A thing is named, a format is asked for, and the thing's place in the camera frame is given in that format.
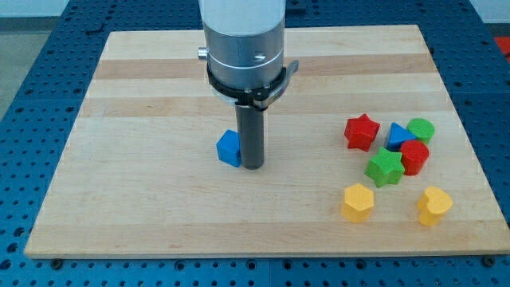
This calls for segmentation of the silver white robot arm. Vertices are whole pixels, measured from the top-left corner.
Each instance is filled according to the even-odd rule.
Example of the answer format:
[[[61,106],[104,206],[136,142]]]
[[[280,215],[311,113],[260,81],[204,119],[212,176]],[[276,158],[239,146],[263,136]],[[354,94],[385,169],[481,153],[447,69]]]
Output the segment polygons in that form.
[[[282,74],[285,0],[199,0],[213,93],[268,87]]]

